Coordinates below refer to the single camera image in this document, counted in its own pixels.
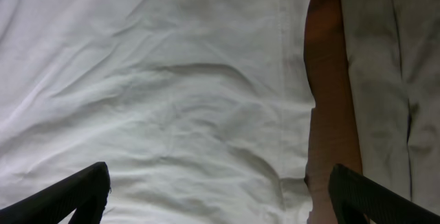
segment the seam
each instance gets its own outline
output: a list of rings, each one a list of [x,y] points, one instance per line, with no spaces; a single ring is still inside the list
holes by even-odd
[[[280,41],[281,47],[280,47],[280,51],[279,51],[279,58],[281,60],[281,63],[279,63],[278,67],[277,67],[277,71],[278,71],[278,80],[280,82],[280,84],[282,84],[282,96],[281,98],[283,100],[285,100],[285,84],[284,84],[284,75],[283,75],[283,62],[284,62],[284,57],[285,57],[285,46],[284,46],[284,42],[285,42],[285,35],[283,32],[283,28],[284,28],[284,24],[285,21],[283,19],[283,13],[282,13],[282,3],[281,0],[276,0],[276,24],[278,27],[278,39]],[[284,115],[283,112],[281,111],[280,113],[280,119],[281,119],[281,131],[280,131],[280,141],[278,142],[278,146],[279,146],[279,156],[278,156],[278,164],[280,164],[280,173],[277,176],[277,182],[278,182],[278,187],[280,189],[280,196],[281,196],[281,204],[283,207],[283,211],[284,211],[284,216],[283,216],[283,223],[286,223],[286,206],[285,206],[285,198],[284,198],[284,190],[283,190],[283,186],[281,183],[281,178],[280,176],[284,174],[284,159],[283,159],[283,151],[284,151],[284,143],[283,143],[283,138],[284,138],[284,129],[285,129],[285,121],[284,121]]]
[[[404,77],[403,77],[403,69],[402,69],[402,45],[401,45],[401,41],[400,41],[400,32],[399,32],[399,21],[397,19],[397,11],[396,11],[396,7],[395,7],[395,2],[394,0],[391,0],[391,6],[393,7],[393,18],[394,18],[394,24],[395,24],[395,29],[396,29],[396,35],[397,35],[397,53],[399,54],[399,66],[400,66],[400,80],[401,80],[401,84],[404,87],[404,92],[406,93],[406,101],[407,101],[407,105],[408,105],[408,126],[407,126],[407,136],[406,136],[406,152],[408,153],[408,166],[409,166],[409,176],[410,176],[410,200],[413,200],[413,180],[412,180],[412,173],[411,173],[411,160],[410,160],[410,153],[409,153],[409,149],[408,149],[408,140],[410,137],[410,130],[411,130],[411,122],[412,122],[412,116],[411,116],[411,108],[410,108],[410,100],[408,97],[408,90],[406,88],[405,82],[404,82]]]

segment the bed sheet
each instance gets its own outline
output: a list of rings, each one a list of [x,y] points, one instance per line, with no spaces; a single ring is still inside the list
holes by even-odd
[[[0,0],[0,208],[96,162],[103,223],[306,223],[309,0]]]

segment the wooden board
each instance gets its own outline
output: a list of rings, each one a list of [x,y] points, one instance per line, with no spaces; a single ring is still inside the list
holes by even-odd
[[[336,163],[362,171],[345,52],[340,0],[311,0],[305,62],[316,108],[311,117],[306,182],[313,199],[311,224],[337,223],[327,192]]]

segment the gray cloth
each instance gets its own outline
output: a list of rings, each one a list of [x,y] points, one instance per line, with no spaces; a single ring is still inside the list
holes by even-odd
[[[412,118],[412,200],[440,214],[440,0],[394,0]]]
[[[440,0],[342,0],[364,174],[440,214]]]
[[[342,0],[342,11],[364,175],[409,199],[408,98],[392,0]]]

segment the wrinkled cloth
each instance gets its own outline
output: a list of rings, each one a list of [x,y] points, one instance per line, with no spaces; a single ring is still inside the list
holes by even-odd
[[[440,214],[440,0],[342,0],[364,174]]]
[[[0,208],[96,162],[102,223],[306,223],[309,0],[0,0]]]

